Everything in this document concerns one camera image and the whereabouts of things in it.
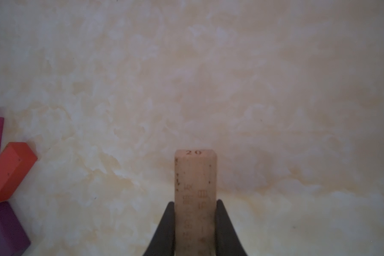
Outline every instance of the number 20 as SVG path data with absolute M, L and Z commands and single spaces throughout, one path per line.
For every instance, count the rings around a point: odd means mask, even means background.
M 200 151 L 200 150 L 195 150 L 195 154 L 197 154 L 197 155 L 200 155 L 202 152 Z M 191 150 L 187 150 L 186 151 L 186 154 L 187 155 L 192 155 L 192 151 Z

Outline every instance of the marble surface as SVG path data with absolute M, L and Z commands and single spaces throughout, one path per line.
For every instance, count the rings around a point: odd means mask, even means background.
M 30 255 L 142 255 L 174 152 L 218 154 L 249 255 L 384 256 L 384 0 L 0 1 Z

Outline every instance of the printed marking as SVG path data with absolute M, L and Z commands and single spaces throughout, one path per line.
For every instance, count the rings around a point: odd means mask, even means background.
M 182 198 L 183 198 L 183 201 L 182 201 L 183 204 L 191 204 L 192 203 L 192 196 L 191 195 L 185 195 Z
M 208 191 L 206 189 L 198 190 L 198 197 L 199 198 L 206 198 L 206 197 L 208 197 Z
M 199 202 L 198 203 L 198 209 L 202 210 L 202 209 L 205 209 L 206 208 L 206 202 Z
M 192 184 L 185 184 L 185 190 L 192 190 Z

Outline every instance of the clamp jaw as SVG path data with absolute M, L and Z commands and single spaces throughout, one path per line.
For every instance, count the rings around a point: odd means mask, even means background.
M 175 243 L 175 204 L 169 202 L 143 256 L 174 256 Z M 220 199 L 216 202 L 215 248 L 216 256 L 247 256 Z

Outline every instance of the orange block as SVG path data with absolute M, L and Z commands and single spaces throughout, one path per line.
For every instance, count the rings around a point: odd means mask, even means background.
M 25 142 L 10 142 L 0 154 L 0 202 L 7 201 L 37 161 Z

